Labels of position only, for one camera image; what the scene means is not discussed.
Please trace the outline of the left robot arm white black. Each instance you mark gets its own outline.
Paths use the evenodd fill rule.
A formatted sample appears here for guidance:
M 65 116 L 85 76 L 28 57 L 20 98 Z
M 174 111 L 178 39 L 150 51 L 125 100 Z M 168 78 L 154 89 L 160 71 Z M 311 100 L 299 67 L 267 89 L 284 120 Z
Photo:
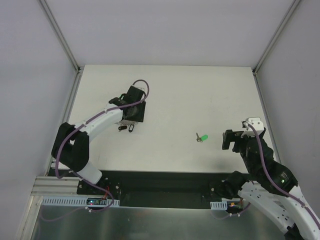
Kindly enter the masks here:
M 142 122 L 148 93 L 131 85 L 126 93 L 111 99 L 103 110 L 88 120 L 60 125 L 51 156 L 80 178 L 87 180 L 88 188 L 99 195 L 105 191 L 102 172 L 90 161 L 90 143 L 112 125 L 122 121 Z

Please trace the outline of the metal disc keyring organizer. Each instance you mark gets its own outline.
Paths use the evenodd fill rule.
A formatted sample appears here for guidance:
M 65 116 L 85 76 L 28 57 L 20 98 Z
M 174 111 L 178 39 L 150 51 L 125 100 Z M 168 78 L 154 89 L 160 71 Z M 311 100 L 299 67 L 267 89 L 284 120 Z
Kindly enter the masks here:
M 130 126 L 130 125 L 137 125 L 138 123 L 139 123 L 138 121 L 123 119 L 123 120 L 117 122 L 116 124 L 119 126 Z

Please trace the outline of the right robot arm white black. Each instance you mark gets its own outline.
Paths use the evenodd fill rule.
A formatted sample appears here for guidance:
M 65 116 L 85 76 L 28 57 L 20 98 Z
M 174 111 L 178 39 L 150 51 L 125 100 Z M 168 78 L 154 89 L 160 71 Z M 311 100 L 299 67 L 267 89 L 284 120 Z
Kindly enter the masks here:
M 305 200 L 298 180 L 284 165 L 274 160 L 274 151 L 264 140 L 264 132 L 252 135 L 244 131 L 226 130 L 222 149 L 239 153 L 251 177 L 269 194 L 280 201 L 281 206 L 259 196 L 254 184 L 239 171 L 232 172 L 214 188 L 214 192 L 226 199 L 242 197 L 260 209 L 284 233 L 287 240 L 318 240 L 320 219 Z

